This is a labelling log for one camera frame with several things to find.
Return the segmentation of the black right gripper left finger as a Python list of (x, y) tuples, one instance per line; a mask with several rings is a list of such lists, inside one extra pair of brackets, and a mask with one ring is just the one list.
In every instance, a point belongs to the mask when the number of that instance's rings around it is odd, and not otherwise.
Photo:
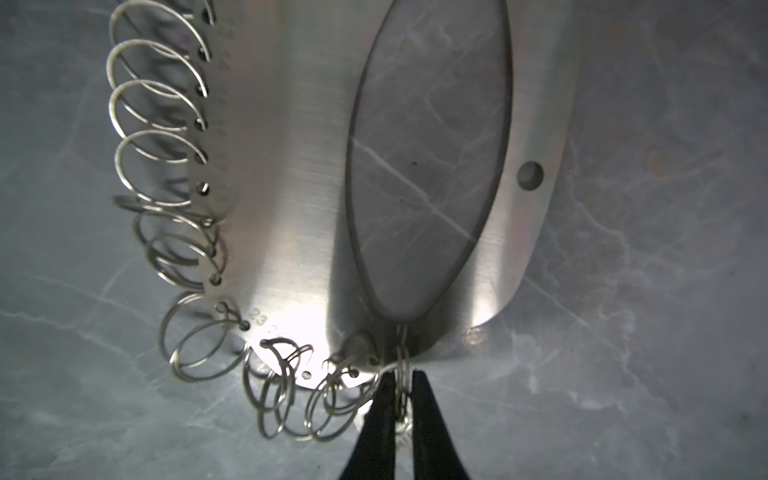
[(395, 397), (393, 372), (381, 377), (373, 403), (365, 416), (341, 480), (393, 480), (395, 478)]

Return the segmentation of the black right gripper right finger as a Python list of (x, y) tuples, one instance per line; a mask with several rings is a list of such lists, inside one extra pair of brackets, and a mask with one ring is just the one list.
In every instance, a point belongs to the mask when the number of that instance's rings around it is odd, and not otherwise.
[(414, 479), (468, 480), (425, 372), (413, 371), (410, 397)]

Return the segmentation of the steel key holder plate with rings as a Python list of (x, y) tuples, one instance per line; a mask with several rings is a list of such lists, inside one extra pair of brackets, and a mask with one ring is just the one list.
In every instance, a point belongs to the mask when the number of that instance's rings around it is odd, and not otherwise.
[(113, 125), (127, 208), (191, 228), (188, 260), (144, 242), (158, 275), (205, 301), (210, 326), (242, 339), (239, 370), (260, 433), (327, 442), (453, 329), (512, 299), (561, 163), (578, 71), (571, 1), (506, 1), (509, 74), (499, 178), (479, 238), (436, 304), (412, 321), (373, 307), (352, 229), (349, 156), (370, 52), (388, 1), (123, 1), (106, 63), (116, 117), (139, 88), (179, 105), (178, 121), (131, 109)]

